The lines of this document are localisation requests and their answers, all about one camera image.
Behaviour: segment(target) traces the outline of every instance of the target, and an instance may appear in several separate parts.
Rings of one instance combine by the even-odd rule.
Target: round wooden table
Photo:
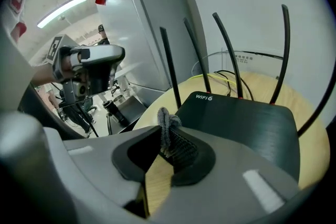
[[[229,80],[235,81],[235,76],[225,74]],[[277,80],[261,74],[242,72],[241,77],[247,83],[254,99],[268,103],[271,99]],[[227,82],[221,79],[209,77],[212,93],[226,95],[228,93]],[[231,96],[237,97],[236,87],[232,88]],[[203,77],[186,80],[178,85],[181,102],[194,91],[205,91]],[[250,99],[250,95],[243,84],[244,98]],[[308,100],[287,85],[282,85],[277,105],[288,107],[299,129],[313,113]],[[177,111],[173,89],[160,96],[141,116],[134,129],[150,125],[157,125],[156,114],[159,108],[166,107],[171,114]],[[326,173],[330,160],[330,147],[327,132],[321,121],[317,119],[300,139],[300,178],[301,189],[319,181]],[[157,156],[149,171],[146,173],[146,191],[148,195],[149,210],[153,213],[165,200],[170,191],[170,178],[173,175],[173,167],[160,156]]]

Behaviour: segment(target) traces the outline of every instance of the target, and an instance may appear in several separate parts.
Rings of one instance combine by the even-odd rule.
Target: black router
[[[198,50],[196,38],[187,19],[184,19],[184,24],[201,65],[207,92],[191,93],[181,106],[167,33],[162,27],[160,30],[178,108],[176,115],[181,119],[182,126],[244,144],[286,171],[296,181],[299,181],[299,136],[309,128],[325,106],[335,85],[336,65],[334,66],[332,78],[321,103],[311,118],[297,131],[292,112],[284,106],[275,105],[283,78],[285,77],[290,46],[290,25],[287,6],[282,5],[282,13],[285,24],[284,59],[279,80],[269,104],[244,99],[238,65],[230,39],[219,16],[217,13],[214,13],[213,17],[223,35],[233,63],[238,98],[211,93],[209,80]],[[239,162],[239,156],[233,159],[233,162]]]

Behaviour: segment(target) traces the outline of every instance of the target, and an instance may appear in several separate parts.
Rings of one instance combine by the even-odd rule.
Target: black antenna
[[[174,90],[174,94],[175,94],[176,105],[177,105],[177,108],[179,109],[181,107],[181,98],[180,98],[180,94],[179,94],[179,91],[178,91],[179,87],[177,86],[177,79],[176,79],[176,74],[175,74],[175,69],[174,69],[172,53],[171,53],[170,47],[169,47],[167,30],[163,27],[160,27],[160,32],[161,32],[161,37],[162,37],[162,41],[163,41],[164,50],[166,52],[170,77],[172,79],[172,85],[173,85],[173,90]]]
[[[320,115],[321,111],[323,110],[324,106],[326,105],[334,87],[336,84],[336,61],[334,63],[334,70],[331,75],[331,79],[329,81],[328,87],[322,97],[321,102],[315,109],[314,113],[310,116],[310,118],[306,121],[306,123],[298,130],[298,136],[300,137],[308,128],[313,124],[313,122],[317,119]]]
[[[232,65],[233,65],[233,69],[235,71],[235,74],[236,74],[236,83],[237,83],[237,95],[238,95],[238,98],[243,98],[243,87],[241,85],[241,79],[240,79],[240,74],[239,74],[239,69],[238,69],[238,64],[237,64],[237,60],[236,60],[236,57],[235,57],[235,53],[233,51],[233,48],[232,48],[232,44],[231,44],[231,41],[229,39],[229,36],[227,35],[227,32],[224,28],[224,25],[222,23],[222,21],[220,20],[218,14],[215,12],[213,15],[212,15],[220,29],[220,32],[222,33],[222,36],[225,40],[225,43],[226,43],[226,47],[229,51],[229,54],[230,54],[230,58],[231,58],[231,62],[232,62]]]
[[[190,24],[188,22],[188,19],[184,18],[183,22],[184,22],[185,27],[187,28],[187,31],[188,31],[189,36],[190,36],[190,39],[191,39],[191,41],[192,41],[192,43],[194,45],[194,49],[195,49],[198,61],[200,62],[199,65],[201,66],[202,75],[203,75],[203,78],[204,78],[205,89],[206,89],[207,92],[211,93],[209,78],[208,78],[208,75],[207,75],[205,67],[204,67],[204,62],[203,62],[201,53],[199,52],[199,49],[198,49],[196,38],[195,38],[194,33],[193,33],[192,29],[191,29],[191,26],[190,26]]]
[[[285,77],[286,69],[287,69],[287,64],[288,64],[288,57],[289,57],[289,47],[290,47],[290,24],[289,24],[289,13],[288,13],[288,7],[286,5],[281,5],[282,7],[282,13],[284,15],[284,25],[285,25],[285,48],[284,48],[284,53],[283,53],[283,60],[282,60],[282,65],[281,65],[281,71],[278,79],[278,83],[275,87],[273,96],[271,98],[271,101],[269,102],[270,104],[275,104],[275,102],[278,99],[281,86],[283,83],[283,79]]]

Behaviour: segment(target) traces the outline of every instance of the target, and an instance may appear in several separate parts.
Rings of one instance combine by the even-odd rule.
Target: refrigerator
[[[186,17],[193,25],[186,0],[105,0],[97,9],[110,43],[125,48],[120,66],[145,106],[172,87],[160,26],[167,30],[178,83],[190,78],[197,56],[183,23]]]

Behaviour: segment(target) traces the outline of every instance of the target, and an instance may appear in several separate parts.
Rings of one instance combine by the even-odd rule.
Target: fluorescent light
[[[67,11],[68,9],[84,2],[86,0],[69,0],[62,4],[60,7],[56,8],[54,11],[52,11],[50,14],[48,14],[46,17],[44,17],[41,21],[38,22],[37,27],[43,28],[47,24],[49,24],[53,19],[55,19],[58,15],[62,14],[63,12]]]

